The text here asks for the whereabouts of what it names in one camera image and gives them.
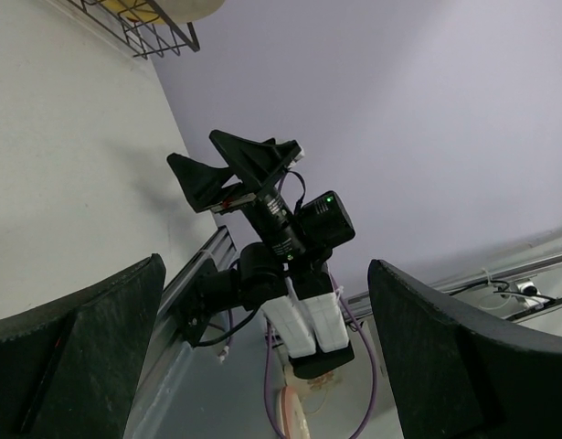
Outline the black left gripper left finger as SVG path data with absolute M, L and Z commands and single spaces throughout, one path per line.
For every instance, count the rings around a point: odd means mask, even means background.
M 164 291 L 158 254 L 0 319 L 0 438 L 121 438 Z

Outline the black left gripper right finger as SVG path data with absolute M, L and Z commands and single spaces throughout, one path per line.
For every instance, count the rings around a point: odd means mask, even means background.
M 406 438 L 562 438 L 562 337 L 507 322 L 383 260 L 368 291 Z

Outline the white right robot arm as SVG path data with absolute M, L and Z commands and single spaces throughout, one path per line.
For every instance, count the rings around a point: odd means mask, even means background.
M 310 380 L 355 354 L 328 270 L 334 249 L 355 237 L 340 197 L 327 191 L 289 205 L 280 182 L 302 158 L 296 141 L 247 140 L 219 130 L 210 141 L 225 160 L 209 166 L 170 154 L 167 163 L 195 212 L 241 212 L 258 240 L 225 270 L 203 262 L 171 305 L 185 341 L 206 348 L 211 318 L 235 308 L 263 314 L 287 350 L 294 375 Z

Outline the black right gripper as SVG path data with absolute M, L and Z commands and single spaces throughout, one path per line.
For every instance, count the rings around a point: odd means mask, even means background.
M 260 240 L 287 263 L 327 258 L 355 237 L 353 222 L 336 192 L 327 191 L 292 211 L 278 190 L 264 189 L 274 185 L 291 164 L 275 153 L 275 143 L 219 130 L 213 130 L 209 140 L 229 167 L 208 166 L 177 153 L 166 158 L 195 213 L 214 206 L 221 215 L 241 211 Z M 233 176 L 242 183 L 227 185 Z

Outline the yellow cream floral plate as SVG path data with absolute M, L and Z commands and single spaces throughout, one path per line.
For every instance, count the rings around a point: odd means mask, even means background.
M 195 22 L 214 14 L 225 3 L 224 0 L 157 0 L 156 3 L 176 23 Z M 101 4 L 117 15 L 134 22 L 164 24 L 147 1 L 102 1 Z

